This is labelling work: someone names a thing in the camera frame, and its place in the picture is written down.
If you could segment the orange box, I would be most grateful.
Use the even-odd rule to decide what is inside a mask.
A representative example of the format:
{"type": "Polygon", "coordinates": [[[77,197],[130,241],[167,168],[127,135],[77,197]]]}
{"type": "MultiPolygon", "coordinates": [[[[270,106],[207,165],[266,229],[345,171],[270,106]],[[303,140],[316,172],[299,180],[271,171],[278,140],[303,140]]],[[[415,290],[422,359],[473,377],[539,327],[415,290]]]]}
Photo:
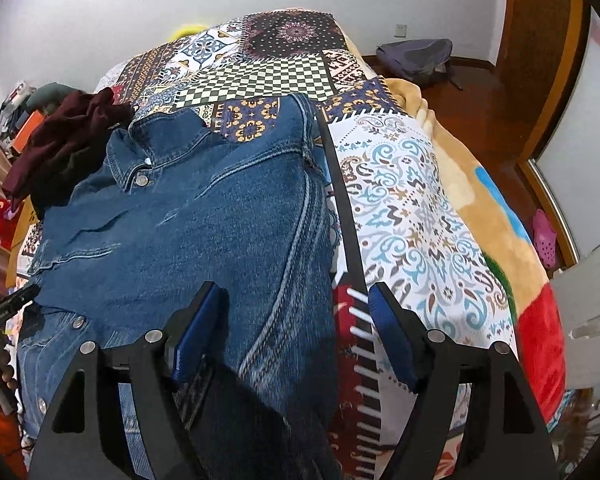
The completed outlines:
{"type": "Polygon", "coordinates": [[[44,122],[44,119],[45,115],[38,110],[32,112],[22,123],[22,126],[18,128],[15,139],[12,141],[12,150],[18,154],[21,154],[23,149],[26,147],[31,134],[36,128],[38,128],[39,125],[42,124],[42,122],[44,122]]]}

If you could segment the blue denim jacket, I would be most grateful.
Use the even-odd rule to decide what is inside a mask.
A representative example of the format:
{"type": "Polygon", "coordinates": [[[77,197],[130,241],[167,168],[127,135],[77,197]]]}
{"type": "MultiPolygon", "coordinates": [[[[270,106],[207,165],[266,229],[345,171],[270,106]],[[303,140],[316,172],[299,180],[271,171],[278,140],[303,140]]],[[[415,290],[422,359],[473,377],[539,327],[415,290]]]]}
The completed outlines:
{"type": "Polygon", "coordinates": [[[106,157],[50,208],[33,258],[40,291],[17,346],[24,433],[36,438],[85,341],[132,344],[212,281],[228,308],[210,354],[283,419],[283,479],[340,475],[332,241],[316,111],[284,96],[260,136],[212,131],[190,108],[114,130],[106,157]]]}

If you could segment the wooden door frame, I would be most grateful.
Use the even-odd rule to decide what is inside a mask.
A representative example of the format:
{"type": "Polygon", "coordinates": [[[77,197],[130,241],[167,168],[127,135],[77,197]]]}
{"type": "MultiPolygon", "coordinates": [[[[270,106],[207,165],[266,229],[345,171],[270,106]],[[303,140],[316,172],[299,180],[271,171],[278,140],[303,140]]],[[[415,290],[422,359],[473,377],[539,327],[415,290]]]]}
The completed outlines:
{"type": "Polygon", "coordinates": [[[588,0],[506,0],[495,66],[526,127],[516,166],[557,233],[558,261],[565,266],[574,266],[579,252],[539,159],[576,86],[590,23],[588,0]]]}

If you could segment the pink croc shoe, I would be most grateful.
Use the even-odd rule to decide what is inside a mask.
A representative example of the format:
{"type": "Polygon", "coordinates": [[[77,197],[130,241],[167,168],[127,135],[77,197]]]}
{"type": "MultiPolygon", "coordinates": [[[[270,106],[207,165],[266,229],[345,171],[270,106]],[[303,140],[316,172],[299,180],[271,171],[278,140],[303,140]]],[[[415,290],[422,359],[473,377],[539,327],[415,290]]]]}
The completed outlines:
{"type": "Polygon", "coordinates": [[[532,218],[533,246],[546,270],[557,268],[557,233],[542,209],[535,211],[532,218]]]}

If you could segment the dark maroon garment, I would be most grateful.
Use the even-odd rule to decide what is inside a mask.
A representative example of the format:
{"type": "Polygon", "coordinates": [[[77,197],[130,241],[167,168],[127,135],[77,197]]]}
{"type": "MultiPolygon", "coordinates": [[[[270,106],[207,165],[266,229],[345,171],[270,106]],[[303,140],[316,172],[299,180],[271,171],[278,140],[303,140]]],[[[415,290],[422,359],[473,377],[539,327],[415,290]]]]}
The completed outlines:
{"type": "Polygon", "coordinates": [[[128,126],[133,115],[132,105],[118,102],[110,88],[69,93],[33,130],[3,181],[9,210],[30,200],[42,218],[67,205],[74,188],[102,166],[111,133],[128,126]]]}

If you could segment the white wall socket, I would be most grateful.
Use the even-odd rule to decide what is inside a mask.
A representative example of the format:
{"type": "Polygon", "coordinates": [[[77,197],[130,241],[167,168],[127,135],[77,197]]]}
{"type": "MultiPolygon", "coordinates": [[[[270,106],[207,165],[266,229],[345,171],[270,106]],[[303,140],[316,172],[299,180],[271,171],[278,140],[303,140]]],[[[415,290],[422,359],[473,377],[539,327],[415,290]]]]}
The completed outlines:
{"type": "Polygon", "coordinates": [[[394,36],[396,38],[405,38],[407,36],[407,26],[405,24],[396,24],[394,36]]]}

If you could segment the patchwork patterned bedspread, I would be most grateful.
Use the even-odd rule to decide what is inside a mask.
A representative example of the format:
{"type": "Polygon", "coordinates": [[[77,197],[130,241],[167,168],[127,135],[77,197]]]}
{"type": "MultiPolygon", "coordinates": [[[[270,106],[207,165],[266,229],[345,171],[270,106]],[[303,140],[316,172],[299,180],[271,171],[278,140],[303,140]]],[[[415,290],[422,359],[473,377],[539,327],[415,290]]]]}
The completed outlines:
{"type": "Polygon", "coordinates": [[[370,479],[386,446],[396,443],[414,399],[393,377],[367,313],[360,244],[327,107],[336,89],[328,50],[347,48],[326,13],[250,14],[132,58],[120,75],[134,122],[155,113],[194,110],[212,131],[237,141],[264,133],[284,96],[302,94],[318,122],[317,161],[324,172],[336,330],[337,407],[327,439],[340,478],[370,479]]]}

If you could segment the white cardboard box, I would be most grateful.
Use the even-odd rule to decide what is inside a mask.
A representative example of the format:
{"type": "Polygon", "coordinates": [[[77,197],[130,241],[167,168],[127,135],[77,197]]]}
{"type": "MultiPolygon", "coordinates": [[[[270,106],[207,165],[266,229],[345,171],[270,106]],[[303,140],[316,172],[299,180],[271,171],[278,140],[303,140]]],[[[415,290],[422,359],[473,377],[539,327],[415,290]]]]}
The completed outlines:
{"type": "Polygon", "coordinates": [[[565,334],[566,387],[600,384],[600,246],[550,280],[565,334]]]}

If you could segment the purple grey backpack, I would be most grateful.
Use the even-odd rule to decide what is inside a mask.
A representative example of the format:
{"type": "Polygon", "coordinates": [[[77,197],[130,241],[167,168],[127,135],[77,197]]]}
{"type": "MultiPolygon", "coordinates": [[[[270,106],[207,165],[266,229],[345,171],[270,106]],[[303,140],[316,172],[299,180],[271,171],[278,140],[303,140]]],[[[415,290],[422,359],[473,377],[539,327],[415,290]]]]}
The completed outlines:
{"type": "Polygon", "coordinates": [[[376,49],[378,62],[396,77],[425,88],[447,80],[462,91],[451,65],[452,53],[453,43],[448,38],[390,42],[376,49]]]}

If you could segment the tan cartoon fleece blanket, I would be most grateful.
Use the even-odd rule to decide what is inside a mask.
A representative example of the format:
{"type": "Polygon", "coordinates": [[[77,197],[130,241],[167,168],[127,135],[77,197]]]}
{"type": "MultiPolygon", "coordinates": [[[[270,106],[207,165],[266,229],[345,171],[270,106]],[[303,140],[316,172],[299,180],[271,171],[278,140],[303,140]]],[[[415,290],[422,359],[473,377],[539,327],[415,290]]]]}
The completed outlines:
{"type": "Polygon", "coordinates": [[[565,339],[550,281],[524,226],[414,84],[328,50],[327,116],[367,284],[461,344],[505,341],[545,419],[566,391],[565,339]]]}

